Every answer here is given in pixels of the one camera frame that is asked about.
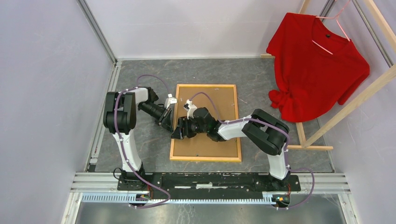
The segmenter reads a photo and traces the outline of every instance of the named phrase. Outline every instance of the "cork board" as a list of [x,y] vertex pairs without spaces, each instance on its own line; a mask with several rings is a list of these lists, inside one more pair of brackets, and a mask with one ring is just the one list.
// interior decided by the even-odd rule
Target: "cork board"
[[[178,103],[175,105],[173,117],[174,128],[177,125],[177,118],[187,115],[187,111],[183,108],[186,100],[197,92],[205,92],[211,97],[222,120],[239,118],[236,85],[178,84],[176,87]],[[206,107],[211,115],[217,119],[217,114],[205,95],[197,95],[193,99],[193,103],[197,107]],[[197,134],[191,139],[172,139],[170,160],[241,162],[240,139],[215,142],[208,138],[205,133]]]

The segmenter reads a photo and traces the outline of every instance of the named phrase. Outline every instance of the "clothes hanger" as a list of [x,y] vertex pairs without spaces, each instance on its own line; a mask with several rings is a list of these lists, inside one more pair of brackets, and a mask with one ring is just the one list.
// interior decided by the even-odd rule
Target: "clothes hanger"
[[[342,28],[342,26],[341,26],[340,23],[338,22],[338,17],[339,17],[339,15],[342,13],[342,11],[344,11],[345,7],[347,7],[347,5],[350,3],[350,1],[351,1],[351,0],[348,0],[348,2],[344,5],[344,7],[343,7],[334,17],[322,17],[322,16],[317,16],[317,17],[316,17],[316,18],[330,19],[330,20],[335,19],[336,22],[337,22],[337,24],[338,24],[338,26],[339,26],[339,28],[340,28],[341,31],[344,33],[344,35],[345,35],[345,37],[346,37],[346,39],[347,39],[348,41],[351,41],[351,39],[349,39],[348,35],[345,33],[344,29]],[[316,43],[314,40],[312,40],[312,42],[313,42],[314,44],[318,45],[321,49],[327,51],[329,54],[331,54],[331,55],[333,54],[332,52],[330,52],[330,51],[327,50],[326,48],[320,46],[320,45],[319,45],[318,43]]]

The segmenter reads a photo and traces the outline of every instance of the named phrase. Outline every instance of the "gray floor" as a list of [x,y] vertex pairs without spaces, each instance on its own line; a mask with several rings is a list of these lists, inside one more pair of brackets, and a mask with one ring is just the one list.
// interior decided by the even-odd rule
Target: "gray floor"
[[[293,195],[296,203],[306,195]],[[126,203],[81,203],[77,224],[346,224],[337,195],[312,195],[300,207],[276,211],[269,205],[167,204],[132,209]]]
[[[280,112],[270,107],[268,92],[277,89],[274,77],[273,59],[186,59],[186,60],[144,60],[124,61],[116,89],[118,91],[135,86],[141,74],[153,74],[165,79],[172,92],[177,84],[236,84],[239,115],[249,115],[261,108],[279,118]],[[164,102],[166,90],[163,84],[152,77],[143,77],[140,86],[151,86]],[[139,156],[148,172],[268,172],[267,156],[249,139],[241,139],[242,162],[192,162],[170,161],[170,134],[157,127],[153,119],[144,112],[137,113],[135,140]],[[294,123],[290,128],[291,143],[298,145]],[[307,136],[319,129],[316,120],[304,122]],[[323,139],[315,145],[324,145]],[[316,172],[331,172],[326,151],[291,150],[292,168],[308,167]],[[109,172],[121,167],[121,157],[112,135],[106,130],[95,171]]]

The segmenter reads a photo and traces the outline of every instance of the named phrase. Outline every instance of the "red garment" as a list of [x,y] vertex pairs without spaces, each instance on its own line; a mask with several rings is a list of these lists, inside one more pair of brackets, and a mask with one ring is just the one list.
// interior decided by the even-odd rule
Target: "red garment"
[[329,31],[314,15],[287,13],[267,52],[275,56],[279,88],[269,92],[271,106],[290,122],[315,119],[336,102],[343,105],[370,72],[352,41]]

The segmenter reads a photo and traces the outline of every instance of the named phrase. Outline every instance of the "white wall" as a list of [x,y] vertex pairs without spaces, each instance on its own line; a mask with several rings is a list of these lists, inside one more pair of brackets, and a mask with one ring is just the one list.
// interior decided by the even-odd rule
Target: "white wall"
[[[345,2],[346,0],[339,0],[331,15],[336,14]],[[378,7],[395,30],[396,22],[392,18],[395,11],[387,13],[392,8],[391,2],[383,1],[383,5],[378,4]],[[370,12],[365,7],[364,9],[368,18],[372,19]],[[371,69],[369,78],[351,97],[354,98],[385,72],[388,66],[353,4],[341,14],[339,21]],[[335,21],[326,21],[325,25],[331,31],[341,34]],[[384,45],[396,62],[392,48],[387,47],[388,43],[384,42]],[[396,186],[395,96],[396,80],[393,80],[325,134],[326,142],[334,146],[332,156],[336,170],[346,174],[359,217],[364,224],[394,223],[396,218],[393,211],[396,200],[396,195],[393,194]],[[341,108],[335,105],[330,112],[320,117],[320,123],[327,122]]]
[[0,6],[0,219],[60,223],[112,63],[75,0]]
[[301,0],[87,2],[118,58],[259,56],[284,15],[297,12],[302,4]]

